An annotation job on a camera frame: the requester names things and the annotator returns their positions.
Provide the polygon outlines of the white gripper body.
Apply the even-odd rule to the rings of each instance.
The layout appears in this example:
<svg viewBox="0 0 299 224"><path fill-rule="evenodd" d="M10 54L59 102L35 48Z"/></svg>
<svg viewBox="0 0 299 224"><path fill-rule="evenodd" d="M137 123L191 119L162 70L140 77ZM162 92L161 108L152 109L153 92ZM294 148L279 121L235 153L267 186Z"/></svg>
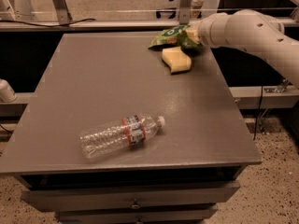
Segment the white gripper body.
<svg viewBox="0 0 299 224"><path fill-rule="evenodd" d="M232 45L226 37L226 25L230 19L231 15L226 13L216 13L202 19L197 29L200 43L209 48L230 48Z"/></svg>

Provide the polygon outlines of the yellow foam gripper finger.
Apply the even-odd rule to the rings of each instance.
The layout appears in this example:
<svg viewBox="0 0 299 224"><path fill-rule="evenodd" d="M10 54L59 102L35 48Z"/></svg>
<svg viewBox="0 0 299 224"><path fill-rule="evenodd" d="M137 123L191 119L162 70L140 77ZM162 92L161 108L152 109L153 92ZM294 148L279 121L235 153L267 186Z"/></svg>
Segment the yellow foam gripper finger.
<svg viewBox="0 0 299 224"><path fill-rule="evenodd" d="M194 43L199 43L200 39L198 36L198 27L197 26L190 26L186 29L187 37L192 40Z"/></svg>

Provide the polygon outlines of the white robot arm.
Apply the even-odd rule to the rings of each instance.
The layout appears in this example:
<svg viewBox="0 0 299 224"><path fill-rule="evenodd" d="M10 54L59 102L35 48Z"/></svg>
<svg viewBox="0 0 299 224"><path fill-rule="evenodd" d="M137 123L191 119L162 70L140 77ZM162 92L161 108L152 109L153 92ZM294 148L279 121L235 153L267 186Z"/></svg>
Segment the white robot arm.
<svg viewBox="0 0 299 224"><path fill-rule="evenodd" d="M299 88L299 41L284 35L283 24L271 16L250 9L216 13L191 24L186 34L195 44L259 57Z"/></svg>

